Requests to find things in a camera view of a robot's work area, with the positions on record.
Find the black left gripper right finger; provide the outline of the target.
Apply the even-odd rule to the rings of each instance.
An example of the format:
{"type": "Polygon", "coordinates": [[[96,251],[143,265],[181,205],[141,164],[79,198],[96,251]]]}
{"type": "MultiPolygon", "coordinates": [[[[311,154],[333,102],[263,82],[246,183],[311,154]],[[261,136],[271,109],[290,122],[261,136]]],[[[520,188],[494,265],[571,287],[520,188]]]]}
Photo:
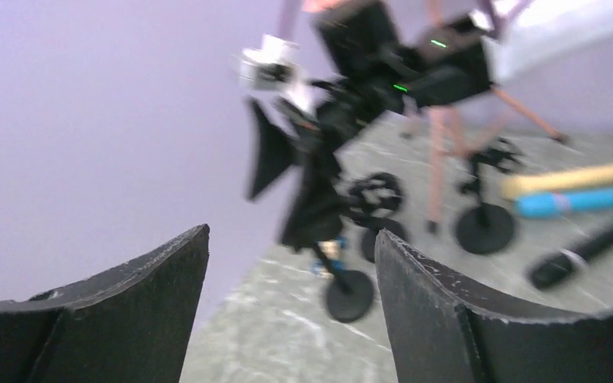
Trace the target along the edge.
{"type": "Polygon", "coordinates": [[[613,382],[613,309],[577,313],[505,294],[389,231],[375,257],[400,382],[613,382]]]}

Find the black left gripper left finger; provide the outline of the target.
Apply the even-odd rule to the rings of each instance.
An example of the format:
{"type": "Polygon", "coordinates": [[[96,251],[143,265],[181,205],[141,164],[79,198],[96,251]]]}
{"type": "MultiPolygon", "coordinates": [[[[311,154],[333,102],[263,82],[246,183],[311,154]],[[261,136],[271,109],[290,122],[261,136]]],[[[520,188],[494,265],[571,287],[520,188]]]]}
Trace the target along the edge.
{"type": "Polygon", "coordinates": [[[79,282],[0,301],[0,383],[177,382],[209,226],[79,282]]]}

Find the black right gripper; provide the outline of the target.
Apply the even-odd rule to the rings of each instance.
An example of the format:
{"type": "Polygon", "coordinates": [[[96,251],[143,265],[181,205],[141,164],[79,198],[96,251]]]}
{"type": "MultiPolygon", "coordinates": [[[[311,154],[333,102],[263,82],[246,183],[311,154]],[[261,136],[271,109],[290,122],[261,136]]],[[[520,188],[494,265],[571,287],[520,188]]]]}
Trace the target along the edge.
{"type": "Polygon", "coordinates": [[[302,166],[299,191],[279,235],[279,243],[301,250],[338,237],[349,207],[323,171],[320,159],[353,140],[387,111],[402,113],[405,93],[386,79],[291,80],[277,86],[276,109],[295,134],[273,124],[257,99],[248,106],[255,117],[254,171],[247,199],[255,201],[288,168],[302,166]]]}

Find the black shock-mount round stand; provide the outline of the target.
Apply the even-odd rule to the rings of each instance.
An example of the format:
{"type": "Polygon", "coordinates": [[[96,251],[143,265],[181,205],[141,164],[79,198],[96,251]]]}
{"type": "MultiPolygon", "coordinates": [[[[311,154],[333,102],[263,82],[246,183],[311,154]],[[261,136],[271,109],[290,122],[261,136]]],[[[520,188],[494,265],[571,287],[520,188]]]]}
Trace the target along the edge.
{"type": "Polygon", "coordinates": [[[366,261],[375,263],[375,243],[380,230],[386,229],[405,241],[409,239],[405,227],[392,218],[400,211],[405,199],[400,180],[395,175],[375,172],[354,180],[346,189],[346,198],[350,207],[349,218],[365,228],[360,250],[366,261]]]}

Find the black microphone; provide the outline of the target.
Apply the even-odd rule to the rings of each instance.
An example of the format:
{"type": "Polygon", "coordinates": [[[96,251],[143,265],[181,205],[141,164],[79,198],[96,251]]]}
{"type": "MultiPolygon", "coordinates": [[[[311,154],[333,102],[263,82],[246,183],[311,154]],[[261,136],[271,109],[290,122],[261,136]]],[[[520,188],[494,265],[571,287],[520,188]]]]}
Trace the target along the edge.
{"type": "Polygon", "coordinates": [[[543,257],[528,271],[528,281],[538,290],[553,288],[613,247],[613,223],[593,236],[543,257]]]}

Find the black round-base tall stand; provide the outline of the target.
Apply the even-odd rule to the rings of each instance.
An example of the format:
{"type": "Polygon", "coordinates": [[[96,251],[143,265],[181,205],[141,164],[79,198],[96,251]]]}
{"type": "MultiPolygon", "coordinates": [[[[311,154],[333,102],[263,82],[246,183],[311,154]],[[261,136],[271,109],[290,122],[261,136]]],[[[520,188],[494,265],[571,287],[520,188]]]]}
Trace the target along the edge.
{"type": "Polygon", "coordinates": [[[328,315],[341,323],[352,323],[363,318],[374,301],[372,279],[359,270],[337,269],[317,243],[313,243],[311,249],[332,275],[324,295],[328,315]]]}

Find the blue microphone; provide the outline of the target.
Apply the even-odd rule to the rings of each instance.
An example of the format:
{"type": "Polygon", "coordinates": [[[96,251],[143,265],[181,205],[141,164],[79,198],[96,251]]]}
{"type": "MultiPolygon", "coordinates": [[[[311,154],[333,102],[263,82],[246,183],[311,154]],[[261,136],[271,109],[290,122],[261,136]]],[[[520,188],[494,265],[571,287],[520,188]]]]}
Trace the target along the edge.
{"type": "Polygon", "coordinates": [[[613,188],[524,195],[515,199],[513,207],[518,215],[533,219],[609,210],[613,209],[613,188]]]}

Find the black round-base clip stand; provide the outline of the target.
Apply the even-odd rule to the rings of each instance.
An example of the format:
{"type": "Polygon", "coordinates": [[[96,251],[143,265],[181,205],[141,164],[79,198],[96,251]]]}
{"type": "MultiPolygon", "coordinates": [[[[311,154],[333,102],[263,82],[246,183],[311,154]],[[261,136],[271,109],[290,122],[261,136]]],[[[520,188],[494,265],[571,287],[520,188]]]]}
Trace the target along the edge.
{"type": "Polygon", "coordinates": [[[495,168],[502,174],[516,170],[522,155],[514,143],[500,137],[488,147],[473,152],[467,159],[470,179],[459,184],[462,195],[472,195],[475,205],[459,216],[454,236],[464,251],[473,255],[490,255],[505,249],[516,235],[516,221],[504,207],[484,200],[481,167],[495,168]]]}

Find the cream yellow microphone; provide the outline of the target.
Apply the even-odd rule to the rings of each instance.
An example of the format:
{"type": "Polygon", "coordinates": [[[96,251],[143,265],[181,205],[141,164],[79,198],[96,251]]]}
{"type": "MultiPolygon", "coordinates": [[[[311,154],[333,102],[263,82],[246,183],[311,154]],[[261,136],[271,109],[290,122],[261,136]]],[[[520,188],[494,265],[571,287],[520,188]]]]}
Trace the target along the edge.
{"type": "Polygon", "coordinates": [[[613,185],[613,163],[575,168],[536,175],[506,176],[500,183],[500,195],[514,200],[522,195],[556,192],[613,185]]]}

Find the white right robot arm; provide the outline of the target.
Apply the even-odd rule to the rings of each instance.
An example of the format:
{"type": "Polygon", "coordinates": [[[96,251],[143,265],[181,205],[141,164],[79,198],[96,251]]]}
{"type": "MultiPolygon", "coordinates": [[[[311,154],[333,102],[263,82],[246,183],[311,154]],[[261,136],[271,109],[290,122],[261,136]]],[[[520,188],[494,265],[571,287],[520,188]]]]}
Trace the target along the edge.
{"type": "Polygon", "coordinates": [[[453,20],[401,42],[383,1],[336,2],[314,13],[339,76],[311,79],[286,34],[264,34],[239,59],[249,89],[275,91],[276,109],[294,129],[272,124],[250,98],[257,159],[248,199],[290,166],[303,168],[299,192],[279,233],[297,251],[335,239],[351,200],[334,189],[342,169],[335,153],[386,112],[445,108],[481,95],[576,49],[613,38],[613,1],[485,1],[453,20]]]}

